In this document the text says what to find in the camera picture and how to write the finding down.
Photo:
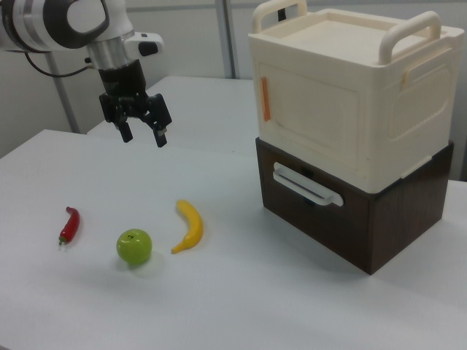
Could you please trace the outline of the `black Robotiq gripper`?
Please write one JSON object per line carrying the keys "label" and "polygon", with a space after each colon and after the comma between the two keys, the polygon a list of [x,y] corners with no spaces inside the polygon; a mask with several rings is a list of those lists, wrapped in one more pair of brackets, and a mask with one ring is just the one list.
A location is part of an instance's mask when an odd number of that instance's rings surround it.
{"label": "black Robotiq gripper", "polygon": [[172,122],[163,96],[146,94],[146,79],[140,60],[115,69],[99,69],[105,92],[99,96],[104,119],[113,123],[120,131],[122,140],[133,139],[130,126],[121,102],[128,103],[135,110],[141,110],[139,119],[153,131],[159,148],[166,145],[166,129]]}

